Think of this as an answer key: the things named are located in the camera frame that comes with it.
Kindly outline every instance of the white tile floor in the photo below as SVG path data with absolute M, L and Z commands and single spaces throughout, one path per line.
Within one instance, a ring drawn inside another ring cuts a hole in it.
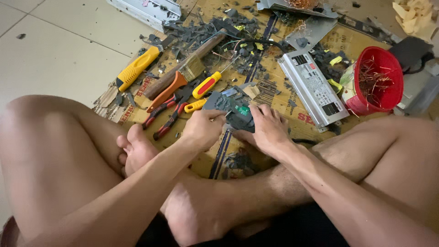
M 0 0 L 0 115 L 26 94 L 91 107 L 152 32 L 105 0 Z M 0 171 L 0 225 L 10 214 Z

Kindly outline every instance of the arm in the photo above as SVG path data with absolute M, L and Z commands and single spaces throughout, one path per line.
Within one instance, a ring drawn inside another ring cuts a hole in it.
M 195 112 L 172 146 L 105 194 L 65 216 L 30 245 L 134 246 L 171 192 L 173 179 L 218 140 L 226 121 L 224 114 L 217 110 Z
M 438 236 L 293 143 L 286 120 L 266 105 L 251 106 L 252 140 L 308 190 L 351 246 L 438 246 Z

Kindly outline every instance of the forearm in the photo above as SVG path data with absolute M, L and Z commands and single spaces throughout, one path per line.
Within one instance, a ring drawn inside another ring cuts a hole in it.
M 308 190 L 351 246 L 437 246 L 437 235 L 319 161 L 286 146 L 282 164 Z
M 179 139 L 123 182 L 64 217 L 31 245 L 134 246 L 172 190 L 175 176 L 198 153 Z

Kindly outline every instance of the black shorts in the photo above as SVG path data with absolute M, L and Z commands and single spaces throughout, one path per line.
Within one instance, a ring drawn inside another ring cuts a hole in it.
M 162 215 L 157 215 L 136 246 L 177 247 L 178 244 L 172 236 L 166 219 Z M 317 203 L 310 203 L 273 218 L 269 228 L 245 240 L 239 240 L 232 233 L 228 233 L 220 240 L 194 246 L 344 247 L 349 245 Z

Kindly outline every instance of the hand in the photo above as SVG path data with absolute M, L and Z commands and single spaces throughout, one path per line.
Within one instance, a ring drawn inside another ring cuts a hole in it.
M 187 121 L 181 135 L 187 145 L 206 151 L 215 144 L 223 132 L 226 112 L 219 110 L 195 111 Z
M 255 122 L 255 133 L 239 130 L 235 131 L 233 136 L 238 140 L 247 141 L 264 154 L 279 160 L 279 147 L 292 143 L 288 135 L 288 121 L 279 111 L 271 109 L 268 105 L 249 107 Z

